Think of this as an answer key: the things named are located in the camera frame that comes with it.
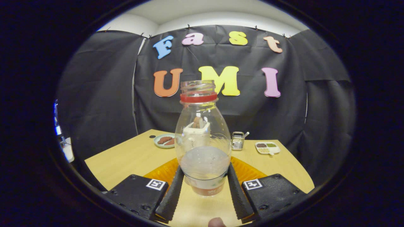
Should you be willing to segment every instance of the white tray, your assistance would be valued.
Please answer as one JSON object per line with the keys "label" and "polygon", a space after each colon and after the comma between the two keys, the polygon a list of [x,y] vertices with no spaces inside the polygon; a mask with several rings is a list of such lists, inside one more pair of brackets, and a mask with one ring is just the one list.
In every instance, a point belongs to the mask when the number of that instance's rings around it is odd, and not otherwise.
{"label": "white tray", "polygon": [[[257,147],[257,144],[259,143],[263,143],[263,144],[274,144],[276,147]],[[269,141],[263,141],[263,142],[256,142],[255,143],[255,148],[257,149],[257,151],[261,154],[270,154],[270,155],[274,155],[274,154],[278,154],[280,152],[280,148],[278,147],[278,145],[274,142],[269,142]]]}

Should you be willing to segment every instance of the grains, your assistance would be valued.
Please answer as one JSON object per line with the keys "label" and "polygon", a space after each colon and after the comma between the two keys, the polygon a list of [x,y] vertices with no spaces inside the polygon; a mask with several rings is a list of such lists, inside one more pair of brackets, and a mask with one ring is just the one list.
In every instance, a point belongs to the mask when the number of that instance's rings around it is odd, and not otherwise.
{"label": "grains", "polygon": [[267,148],[258,148],[258,151],[262,153],[269,153],[269,150]]}

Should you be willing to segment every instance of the letter m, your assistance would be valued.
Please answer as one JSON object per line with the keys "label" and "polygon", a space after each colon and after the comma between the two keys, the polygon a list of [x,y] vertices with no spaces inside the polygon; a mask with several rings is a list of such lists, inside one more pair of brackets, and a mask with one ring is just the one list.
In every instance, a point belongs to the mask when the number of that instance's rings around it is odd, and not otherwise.
{"label": "letter m", "polygon": [[222,91],[223,95],[238,96],[240,91],[237,89],[237,72],[238,68],[235,66],[227,66],[223,69],[220,76],[217,75],[216,71],[212,66],[202,66],[199,68],[202,73],[202,80],[214,80],[215,81],[215,92],[219,94],[220,90],[225,85]]}

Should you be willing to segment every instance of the metal basket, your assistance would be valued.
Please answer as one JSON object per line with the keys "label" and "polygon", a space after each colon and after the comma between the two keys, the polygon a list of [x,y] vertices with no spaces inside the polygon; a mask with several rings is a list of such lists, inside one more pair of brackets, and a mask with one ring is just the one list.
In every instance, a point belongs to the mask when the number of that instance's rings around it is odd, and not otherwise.
{"label": "metal basket", "polygon": [[231,138],[231,149],[234,151],[241,151],[244,146],[244,132],[233,132]]}

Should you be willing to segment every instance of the wooden table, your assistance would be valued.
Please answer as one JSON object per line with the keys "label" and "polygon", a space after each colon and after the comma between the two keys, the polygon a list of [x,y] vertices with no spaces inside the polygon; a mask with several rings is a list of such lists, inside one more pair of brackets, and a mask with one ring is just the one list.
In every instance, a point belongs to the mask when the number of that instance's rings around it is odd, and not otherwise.
{"label": "wooden table", "polygon": [[[175,148],[159,148],[149,138],[151,135],[166,133],[149,130],[90,157],[85,162],[99,182],[110,190],[130,174],[143,176],[176,157]],[[303,192],[310,192],[314,184],[303,166],[278,140],[266,141],[276,142],[281,149],[280,153],[273,156],[260,154],[255,149],[258,140],[245,140],[243,150],[231,151],[231,155],[267,175],[281,174]],[[221,217],[227,227],[242,225],[234,211],[227,180],[222,192],[206,197],[194,193],[183,182],[173,220],[168,225],[206,227],[214,217]]]}

